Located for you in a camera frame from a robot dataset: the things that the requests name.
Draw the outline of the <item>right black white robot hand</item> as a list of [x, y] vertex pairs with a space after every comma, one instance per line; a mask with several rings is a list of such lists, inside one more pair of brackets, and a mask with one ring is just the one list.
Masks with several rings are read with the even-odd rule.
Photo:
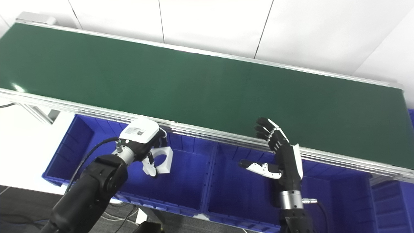
[[275, 156], [275, 164], [242, 159], [239, 166], [255, 174], [275, 180], [280, 191], [300, 191], [303, 168], [299, 145], [291, 145], [280, 126], [269, 118], [259, 117], [256, 121], [256, 137], [263, 139]]

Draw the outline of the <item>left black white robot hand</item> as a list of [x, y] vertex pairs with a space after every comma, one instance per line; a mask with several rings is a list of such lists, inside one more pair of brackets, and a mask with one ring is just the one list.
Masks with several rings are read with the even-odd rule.
[[167, 133], [147, 118], [136, 118], [123, 129], [113, 154], [127, 166], [141, 162], [145, 174], [153, 178], [170, 173], [173, 151], [168, 146]]

